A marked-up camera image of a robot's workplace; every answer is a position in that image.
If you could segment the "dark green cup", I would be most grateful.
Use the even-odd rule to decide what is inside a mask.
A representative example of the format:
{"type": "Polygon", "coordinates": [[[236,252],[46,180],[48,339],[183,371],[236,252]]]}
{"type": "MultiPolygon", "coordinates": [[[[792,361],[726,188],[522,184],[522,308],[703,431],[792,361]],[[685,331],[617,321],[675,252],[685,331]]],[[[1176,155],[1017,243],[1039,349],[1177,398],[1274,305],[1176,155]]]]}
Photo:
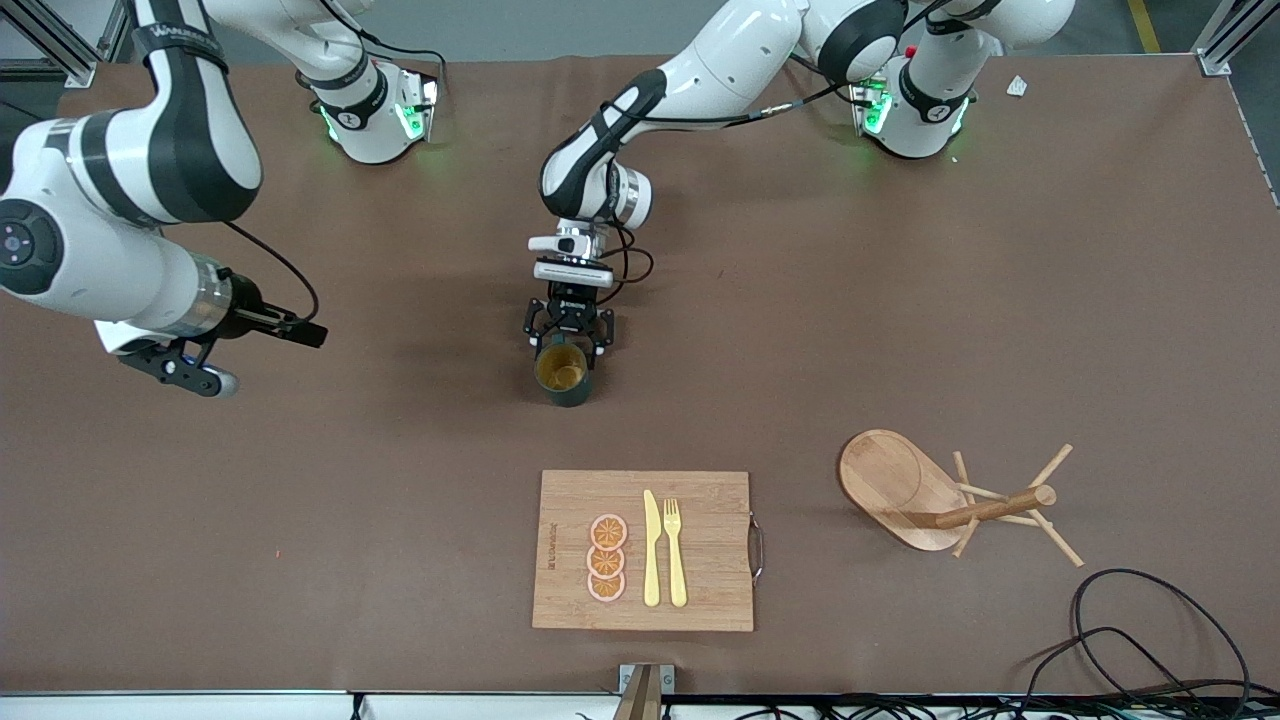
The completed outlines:
{"type": "Polygon", "coordinates": [[[553,334],[538,351],[534,377],[544,395],[558,407],[585,404],[593,391],[591,357],[563,334],[553,334]]]}

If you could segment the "yellow plastic knife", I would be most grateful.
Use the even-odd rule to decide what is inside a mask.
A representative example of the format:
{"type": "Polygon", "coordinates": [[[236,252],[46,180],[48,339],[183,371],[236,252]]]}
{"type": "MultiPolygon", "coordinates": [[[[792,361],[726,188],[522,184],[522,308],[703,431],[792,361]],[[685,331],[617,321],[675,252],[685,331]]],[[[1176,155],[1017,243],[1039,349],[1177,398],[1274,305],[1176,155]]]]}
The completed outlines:
{"type": "Polygon", "coordinates": [[[657,506],[657,498],[650,489],[643,492],[645,512],[645,565],[643,600],[646,607],[660,603],[660,578],[657,559],[657,544],[663,534],[663,520],[657,506]]]}

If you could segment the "yellow plastic fork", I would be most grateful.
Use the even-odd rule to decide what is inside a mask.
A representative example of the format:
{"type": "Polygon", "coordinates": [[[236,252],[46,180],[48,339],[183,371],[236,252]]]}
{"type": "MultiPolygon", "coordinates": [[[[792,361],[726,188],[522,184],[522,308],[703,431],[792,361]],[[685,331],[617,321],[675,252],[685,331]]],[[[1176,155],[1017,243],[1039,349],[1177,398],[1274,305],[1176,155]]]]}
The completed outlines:
{"type": "Polygon", "coordinates": [[[680,543],[684,529],[684,519],[677,498],[666,498],[663,502],[663,527],[668,539],[669,555],[669,597],[671,603],[677,609],[684,609],[689,603],[689,589],[684,569],[684,556],[680,543]]]}

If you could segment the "brown table cover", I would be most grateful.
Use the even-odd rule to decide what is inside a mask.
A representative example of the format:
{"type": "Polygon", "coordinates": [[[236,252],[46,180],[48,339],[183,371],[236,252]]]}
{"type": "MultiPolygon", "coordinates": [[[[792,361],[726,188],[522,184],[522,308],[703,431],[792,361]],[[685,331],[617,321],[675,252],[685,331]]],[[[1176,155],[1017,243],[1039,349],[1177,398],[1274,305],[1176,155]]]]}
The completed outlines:
{"type": "Polygon", "coordinates": [[[1002,492],[1071,445],[1050,518],[1087,570],[1179,585],[1280,689],[1280,211],[1225,79],[1000,58],[931,161],[837,101],[645,135],[655,270],[591,400],[554,407],[521,331],[538,172],[652,64],[454,65],[451,143],[388,167],[347,161],[289,69],[237,67],[243,223],[328,342],[219,345],[242,387],[206,400],[0,297],[0,691],[599,691],[644,661],[717,694],[1023,689],[1084,571],[1025,527],[900,544],[836,478],[873,428],[1002,492]],[[754,630],[534,628],[547,469],[746,471],[754,630]]]}

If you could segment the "wooden mug tree stand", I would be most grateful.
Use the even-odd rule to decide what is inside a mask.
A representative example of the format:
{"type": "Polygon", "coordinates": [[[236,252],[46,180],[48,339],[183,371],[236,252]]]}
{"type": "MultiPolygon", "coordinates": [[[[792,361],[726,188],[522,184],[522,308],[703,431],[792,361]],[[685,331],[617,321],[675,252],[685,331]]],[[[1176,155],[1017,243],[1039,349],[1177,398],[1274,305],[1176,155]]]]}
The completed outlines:
{"type": "Polygon", "coordinates": [[[1002,495],[972,483],[961,452],[954,452],[954,471],[946,471],[905,436],[873,429],[844,446],[837,475],[846,498],[909,548],[960,559],[979,527],[1012,524],[1044,533],[1074,568],[1084,568],[1044,515],[1057,501],[1050,478],[1071,452],[1064,445],[1029,486],[1002,495]]]}

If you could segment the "metal mount bracket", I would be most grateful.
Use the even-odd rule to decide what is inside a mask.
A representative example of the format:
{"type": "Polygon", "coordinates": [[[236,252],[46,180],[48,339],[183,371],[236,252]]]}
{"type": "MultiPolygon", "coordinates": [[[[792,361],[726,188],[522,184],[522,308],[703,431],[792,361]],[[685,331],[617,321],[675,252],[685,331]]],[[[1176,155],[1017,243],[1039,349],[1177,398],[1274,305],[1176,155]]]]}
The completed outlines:
{"type": "Polygon", "coordinates": [[[620,701],[612,720],[669,720],[664,701],[675,692],[673,664],[625,664],[618,667],[620,701]]]}

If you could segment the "aluminium frame profile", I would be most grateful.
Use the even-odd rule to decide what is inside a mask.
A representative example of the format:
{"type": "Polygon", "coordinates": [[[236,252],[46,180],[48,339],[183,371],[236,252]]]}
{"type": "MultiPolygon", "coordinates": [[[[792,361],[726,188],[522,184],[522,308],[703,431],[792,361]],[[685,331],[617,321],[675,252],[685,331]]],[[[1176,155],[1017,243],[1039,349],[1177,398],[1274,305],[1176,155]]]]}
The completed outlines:
{"type": "Polygon", "coordinates": [[[1229,61],[1277,13],[1280,0],[1221,0],[1190,47],[1202,76],[1230,76],[1229,61]]]}

